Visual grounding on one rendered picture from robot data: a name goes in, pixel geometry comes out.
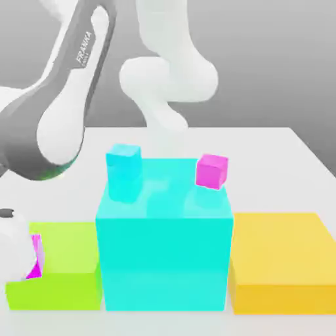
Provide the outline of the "large cyan box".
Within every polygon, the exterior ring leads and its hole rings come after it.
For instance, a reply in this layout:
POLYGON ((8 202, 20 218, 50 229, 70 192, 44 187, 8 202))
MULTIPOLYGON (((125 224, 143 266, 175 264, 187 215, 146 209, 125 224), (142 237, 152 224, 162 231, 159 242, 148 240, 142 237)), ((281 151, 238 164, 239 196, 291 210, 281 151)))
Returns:
POLYGON ((145 158, 106 184, 95 224, 106 309, 221 311, 233 214, 225 189, 195 183, 194 158, 145 158))

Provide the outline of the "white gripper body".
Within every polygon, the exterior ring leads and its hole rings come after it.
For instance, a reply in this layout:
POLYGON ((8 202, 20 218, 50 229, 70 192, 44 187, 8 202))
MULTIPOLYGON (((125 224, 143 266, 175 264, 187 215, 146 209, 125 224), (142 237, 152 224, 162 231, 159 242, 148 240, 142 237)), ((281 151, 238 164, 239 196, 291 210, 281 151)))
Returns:
POLYGON ((20 214, 0 214, 0 281, 23 280, 36 261, 27 220, 20 214))

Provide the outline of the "large green box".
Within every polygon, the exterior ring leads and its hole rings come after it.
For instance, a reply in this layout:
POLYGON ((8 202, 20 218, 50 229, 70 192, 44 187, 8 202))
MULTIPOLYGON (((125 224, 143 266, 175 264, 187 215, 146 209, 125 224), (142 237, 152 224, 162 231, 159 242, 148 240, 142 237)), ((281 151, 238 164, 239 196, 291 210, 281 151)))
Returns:
POLYGON ((11 310, 98 310, 102 279, 93 222, 31 222, 44 249, 40 278, 6 285, 11 310))

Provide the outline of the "small magenta cube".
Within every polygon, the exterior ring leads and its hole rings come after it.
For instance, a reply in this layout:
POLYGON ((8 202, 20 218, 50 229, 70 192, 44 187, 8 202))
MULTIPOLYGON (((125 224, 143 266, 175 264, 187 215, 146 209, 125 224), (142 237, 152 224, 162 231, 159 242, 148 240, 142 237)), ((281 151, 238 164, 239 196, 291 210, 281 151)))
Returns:
POLYGON ((196 184, 220 190, 228 174, 228 158, 204 154, 196 165, 196 184))
POLYGON ((26 276, 26 279, 40 278, 43 275, 43 268, 45 262, 43 242, 40 234, 32 234, 31 239, 36 254, 36 262, 31 272, 26 276))

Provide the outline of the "large yellow box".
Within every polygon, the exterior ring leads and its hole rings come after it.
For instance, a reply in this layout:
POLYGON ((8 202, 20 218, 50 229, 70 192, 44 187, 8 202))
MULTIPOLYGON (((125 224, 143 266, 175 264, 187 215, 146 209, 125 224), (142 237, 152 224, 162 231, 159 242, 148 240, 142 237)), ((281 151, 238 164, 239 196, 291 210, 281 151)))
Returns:
POLYGON ((315 213, 235 213, 234 314, 336 315, 336 241, 315 213))

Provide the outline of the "small cyan cube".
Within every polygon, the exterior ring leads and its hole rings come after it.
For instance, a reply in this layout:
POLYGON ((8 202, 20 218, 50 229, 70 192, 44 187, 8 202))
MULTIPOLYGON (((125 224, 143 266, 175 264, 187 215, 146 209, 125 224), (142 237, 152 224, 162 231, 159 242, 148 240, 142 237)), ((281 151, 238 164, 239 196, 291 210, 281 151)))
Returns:
POLYGON ((142 188, 140 146, 114 144, 106 154, 108 194, 114 201, 133 203, 142 188))

